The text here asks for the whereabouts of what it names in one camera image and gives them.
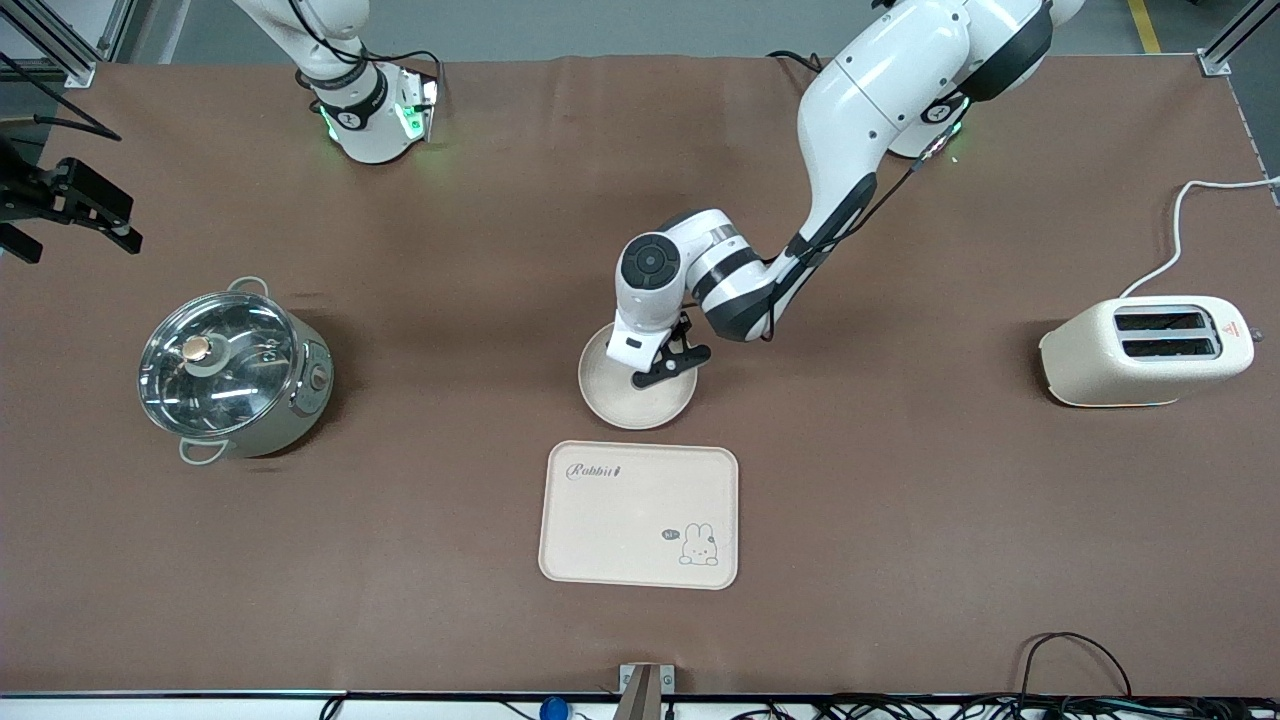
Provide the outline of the silver electric cooking pot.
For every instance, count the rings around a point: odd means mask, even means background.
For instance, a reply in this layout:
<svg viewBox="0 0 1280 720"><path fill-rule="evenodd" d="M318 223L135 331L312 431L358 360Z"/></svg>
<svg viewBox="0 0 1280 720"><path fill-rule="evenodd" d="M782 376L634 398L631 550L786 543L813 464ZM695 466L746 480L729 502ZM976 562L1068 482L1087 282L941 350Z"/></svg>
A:
<svg viewBox="0 0 1280 720"><path fill-rule="evenodd" d="M310 324L283 307L271 296L266 281L246 275L230 282L224 291L228 290L260 293L278 304L293 323L300 347L289 384L264 418L212 439L191 439L166 430L177 437L180 459L197 468L225 459L268 456L292 446L317 423L334 389L335 368L328 342Z"/></svg>

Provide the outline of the aluminium frame profile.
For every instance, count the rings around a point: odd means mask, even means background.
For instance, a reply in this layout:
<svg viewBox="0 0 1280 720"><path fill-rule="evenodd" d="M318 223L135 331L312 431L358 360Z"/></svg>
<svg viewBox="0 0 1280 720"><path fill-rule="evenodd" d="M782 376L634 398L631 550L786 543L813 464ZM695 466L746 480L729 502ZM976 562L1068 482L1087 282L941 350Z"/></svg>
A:
<svg viewBox="0 0 1280 720"><path fill-rule="evenodd" d="M0 54L33 76L90 87L116 59L138 0L0 0Z"/></svg>
<svg viewBox="0 0 1280 720"><path fill-rule="evenodd" d="M1207 42L1207 46L1196 50L1201 74L1206 78L1230 76L1230 56L1277 13L1280 13L1280 0L1245 0L1242 9Z"/></svg>

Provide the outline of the glass pot lid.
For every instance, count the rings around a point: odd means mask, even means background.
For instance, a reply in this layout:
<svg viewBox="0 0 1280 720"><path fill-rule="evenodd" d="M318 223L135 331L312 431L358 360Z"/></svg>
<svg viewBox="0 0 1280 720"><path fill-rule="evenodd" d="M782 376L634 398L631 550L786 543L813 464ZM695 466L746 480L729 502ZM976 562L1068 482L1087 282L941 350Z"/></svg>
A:
<svg viewBox="0 0 1280 720"><path fill-rule="evenodd" d="M179 306L143 345L138 395L148 419L191 439L234 433L265 416L294 372L293 323L243 290Z"/></svg>

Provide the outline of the round cream plate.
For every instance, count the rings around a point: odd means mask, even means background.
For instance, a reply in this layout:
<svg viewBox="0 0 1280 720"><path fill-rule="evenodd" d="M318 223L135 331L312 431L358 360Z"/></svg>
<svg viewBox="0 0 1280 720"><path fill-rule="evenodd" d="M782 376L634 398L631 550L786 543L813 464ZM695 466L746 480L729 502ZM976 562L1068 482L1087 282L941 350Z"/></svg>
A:
<svg viewBox="0 0 1280 720"><path fill-rule="evenodd" d="M632 386L634 370L607 356L613 325L600 328L579 360L579 388L586 405L602 420L625 430L649 430L676 419L690 405L698 387L698 369L646 389Z"/></svg>

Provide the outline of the brown table mat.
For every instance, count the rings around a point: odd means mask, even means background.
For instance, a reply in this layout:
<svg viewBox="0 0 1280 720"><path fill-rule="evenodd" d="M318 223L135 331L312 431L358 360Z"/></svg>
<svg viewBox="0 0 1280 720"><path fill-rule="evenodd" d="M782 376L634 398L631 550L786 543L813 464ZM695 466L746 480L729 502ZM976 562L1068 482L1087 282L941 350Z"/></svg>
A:
<svg viewBox="0 0 1280 720"><path fill-rule="evenodd" d="M1037 345L1167 252L1190 178L1260 164L1188 56L1052 56L842 242L771 343L713 345L675 423L580 397L625 243L721 208L769 256L808 210L801 76L767 59L447 73L440 143L348 161L285 67L100 70L56 131L134 197L131 256L38 223L0 263L0 691L1000 692L1088 635L1140 694L1280 697L1280 209L1198 192L1155 293L1234 302L1252 366L1166 407L1064 407ZM241 277L329 345L311 430L191 466L145 342ZM561 442L727 448L723 591L547 579Z"/></svg>

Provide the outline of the cream rabbit print tray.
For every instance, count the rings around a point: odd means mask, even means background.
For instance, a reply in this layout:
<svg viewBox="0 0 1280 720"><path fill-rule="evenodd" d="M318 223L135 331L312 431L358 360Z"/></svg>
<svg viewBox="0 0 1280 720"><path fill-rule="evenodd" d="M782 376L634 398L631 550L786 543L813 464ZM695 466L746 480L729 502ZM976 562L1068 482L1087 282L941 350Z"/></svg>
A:
<svg viewBox="0 0 1280 720"><path fill-rule="evenodd" d="M548 455L538 561L553 582L723 591L739 574L727 448L566 441Z"/></svg>

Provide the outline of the cream two-slot toaster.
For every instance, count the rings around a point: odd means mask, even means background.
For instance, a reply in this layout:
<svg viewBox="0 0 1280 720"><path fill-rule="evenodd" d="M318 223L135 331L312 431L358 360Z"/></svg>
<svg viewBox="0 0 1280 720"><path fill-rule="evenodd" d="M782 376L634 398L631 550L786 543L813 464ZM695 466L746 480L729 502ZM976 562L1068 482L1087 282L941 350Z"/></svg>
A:
<svg viewBox="0 0 1280 720"><path fill-rule="evenodd" d="M1074 407L1157 407L1228 380L1254 360L1231 302L1156 295L1094 304L1038 343L1048 392Z"/></svg>

